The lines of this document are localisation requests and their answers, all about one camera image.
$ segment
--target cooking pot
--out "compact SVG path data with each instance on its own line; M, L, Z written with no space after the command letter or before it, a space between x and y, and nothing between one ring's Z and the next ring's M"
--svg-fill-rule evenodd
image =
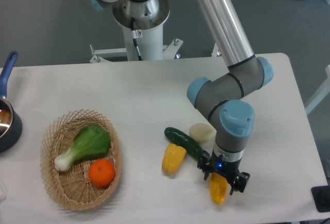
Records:
M0 153L11 148L22 134L22 121L7 98L7 83L18 53L12 51L0 74Z

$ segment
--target white label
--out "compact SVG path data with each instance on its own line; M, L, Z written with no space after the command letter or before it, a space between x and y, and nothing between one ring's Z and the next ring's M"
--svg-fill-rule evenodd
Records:
M141 29L133 30L132 31L132 36L133 36L133 39L138 39L138 38L143 37L142 30Z

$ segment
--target robotic arm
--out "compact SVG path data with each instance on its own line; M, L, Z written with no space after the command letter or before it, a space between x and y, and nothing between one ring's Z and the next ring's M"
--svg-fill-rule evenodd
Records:
M210 155L204 152L197 167L225 177L233 191L243 192L248 173L238 169L254 127L253 108L240 99L273 78L272 66L256 57L230 0L198 0L229 73L215 81L199 78L190 84L187 97L217 131ZM162 59L162 25L169 15L167 0L126 0L112 7L123 27L128 60ZM143 31L137 41L136 31Z

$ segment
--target metal bracket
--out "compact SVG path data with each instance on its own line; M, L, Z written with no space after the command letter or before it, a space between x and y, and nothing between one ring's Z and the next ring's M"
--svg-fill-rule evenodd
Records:
M307 115L330 93L330 65L325 68L325 72L327 75L326 80L306 102L305 111Z
M178 59L181 57L178 54L178 50L182 46L183 41L180 39L174 39L170 45L163 46L163 59ZM92 58L89 62L91 63L105 63L111 62L104 58L118 58L118 57L126 57L127 52L126 48L117 48L117 49L103 49L103 50L94 50L92 44L89 45L91 49Z
M179 40L178 38L175 38L172 41L172 43L168 46L168 48L165 51L163 51L163 60L180 58L181 55L178 54L177 52L179 51L183 43L184 43L183 40Z
M219 56L221 56L221 52L219 51L218 45L215 43L211 57L219 57Z

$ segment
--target green cucumber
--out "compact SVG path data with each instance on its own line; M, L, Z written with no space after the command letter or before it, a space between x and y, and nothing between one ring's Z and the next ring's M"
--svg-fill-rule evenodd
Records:
M186 149L187 153L193 156L196 160L201 158L204 150L187 134L173 127L167 127L164 134L172 143Z

